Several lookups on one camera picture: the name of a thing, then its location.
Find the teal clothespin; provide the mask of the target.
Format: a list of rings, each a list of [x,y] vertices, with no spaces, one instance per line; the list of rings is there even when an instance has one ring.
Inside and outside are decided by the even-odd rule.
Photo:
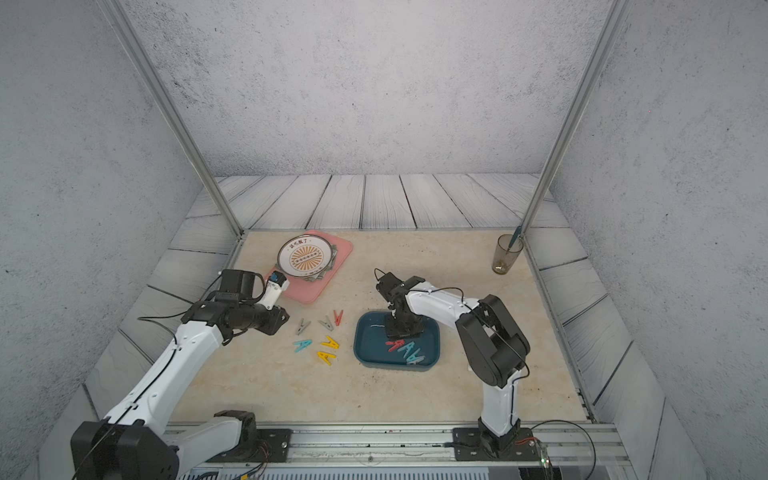
[[[417,365],[422,363],[425,360],[425,357],[423,355],[410,355],[406,358],[406,364],[407,365]]]
[[[401,346],[398,349],[398,352],[402,352],[403,353],[403,357],[404,358],[408,358],[411,355],[414,347],[415,347],[415,343],[414,342],[409,342],[409,343]]]
[[[313,341],[311,339],[295,341],[293,343],[294,352],[298,353],[298,352],[306,349],[307,347],[309,347],[312,343],[313,343]]]

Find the grey clothespin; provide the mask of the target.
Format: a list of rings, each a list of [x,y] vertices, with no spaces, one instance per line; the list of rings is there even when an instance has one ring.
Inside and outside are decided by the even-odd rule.
[[[335,329],[334,323],[330,320],[328,316],[326,316],[324,320],[320,320],[319,323],[330,332],[332,332]]]
[[[302,334],[302,333],[303,333],[303,332],[304,332],[304,331],[305,331],[305,330],[306,330],[306,329],[309,327],[309,325],[310,325],[310,324],[311,324],[311,321],[310,321],[310,320],[305,320],[305,319],[302,319],[302,320],[300,321],[300,323],[299,323],[299,326],[298,326],[298,327],[297,327],[297,329],[296,329],[296,332],[295,332],[295,334],[296,334],[297,336],[300,336],[300,335],[301,335],[301,334]]]

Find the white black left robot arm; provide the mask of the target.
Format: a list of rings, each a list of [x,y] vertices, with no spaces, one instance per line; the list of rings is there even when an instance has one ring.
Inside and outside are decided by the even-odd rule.
[[[286,276],[225,269],[218,289],[181,313],[158,360],[100,421],[85,421],[70,446],[76,479],[175,479],[215,457],[264,468],[273,448],[251,412],[227,410],[183,434],[166,427],[181,397],[213,353],[256,330],[275,334],[289,315],[278,306]]]

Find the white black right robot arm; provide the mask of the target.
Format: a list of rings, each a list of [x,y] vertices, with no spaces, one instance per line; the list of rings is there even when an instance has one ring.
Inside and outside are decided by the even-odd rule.
[[[509,452],[519,438],[517,387],[530,374],[531,347],[503,301],[495,295],[467,298],[458,287],[438,288],[418,276],[401,280],[380,269],[374,274],[390,310],[384,320],[388,339],[414,340],[429,320],[454,328],[470,370],[483,382],[479,446],[493,458]]]

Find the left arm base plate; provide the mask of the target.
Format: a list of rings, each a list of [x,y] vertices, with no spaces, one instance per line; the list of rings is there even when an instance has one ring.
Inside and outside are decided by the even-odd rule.
[[[291,429],[259,428],[246,433],[233,449],[220,453],[208,460],[208,463],[286,463]]]

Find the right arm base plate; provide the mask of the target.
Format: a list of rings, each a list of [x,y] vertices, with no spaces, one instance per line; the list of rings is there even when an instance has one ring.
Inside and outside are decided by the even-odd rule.
[[[537,462],[541,455],[531,429],[517,428],[503,436],[480,427],[454,428],[452,440],[446,444],[454,449],[457,461]]]

